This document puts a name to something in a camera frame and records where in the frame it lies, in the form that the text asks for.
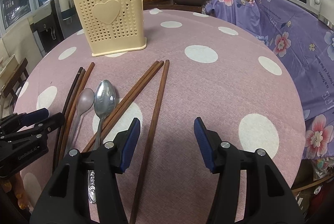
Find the hand with yellow nails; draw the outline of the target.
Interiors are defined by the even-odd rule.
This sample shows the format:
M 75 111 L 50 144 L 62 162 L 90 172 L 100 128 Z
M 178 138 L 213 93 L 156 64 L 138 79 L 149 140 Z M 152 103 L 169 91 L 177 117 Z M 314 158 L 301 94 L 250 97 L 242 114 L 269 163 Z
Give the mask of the hand with yellow nails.
M 12 190 L 15 194 L 15 197 L 18 200 L 18 206 L 21 210 L 29 209 L 29 199 L 28 195 L 24 189 L 23 180 L 20 173 L 16 173 L 10 179 Z

